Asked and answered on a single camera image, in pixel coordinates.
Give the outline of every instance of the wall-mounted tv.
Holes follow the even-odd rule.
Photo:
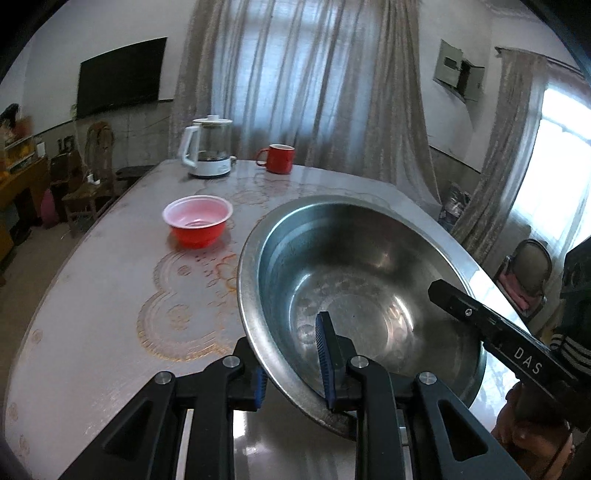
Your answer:
[[[108,51],[80,64],[76,116],[158,100],[166,38]]]

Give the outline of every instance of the electric kettle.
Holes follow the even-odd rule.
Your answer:
[[[191,175],[211,179],[230,172],[235,158],[230,156],[231,132],[232,120],[219,115],[196,118],[185,128],[178,157]]]

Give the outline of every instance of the floor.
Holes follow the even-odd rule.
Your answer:
[[[70,236],[66,223],[49,230],[33,227],[29,238],[8,257],[6,285],[0,287],[0,411],[21,339],[45,290],[80,238]]]

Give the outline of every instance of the stainless steel basin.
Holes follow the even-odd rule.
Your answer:
[[[246,240],[238,303],[253,349],[277,387],[307,415],[354,436],[326,409],[314,320],[392,372],[434,372],[470,405],[485,356],[474,332],[429,302],[444,278],[466,291],[448,260],[394,212],[347,197],[308,197],[273,210]]]

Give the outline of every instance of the kettle handle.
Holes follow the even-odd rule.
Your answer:
[[[184,165],[197,168],[197,161],[192,160],[187,155],[189,151],[189,145],[191,143],[191,137],[193,134],[197,132],[197,140],[194,142],[193,151],[197,151],[199,153],[199,142],[201,141],[201,127],[199,125],[192,125],[191,127],[185,128],[183,132],[183,139],[181,140],[181,144],[178,148],[178,158],[183,162]]]

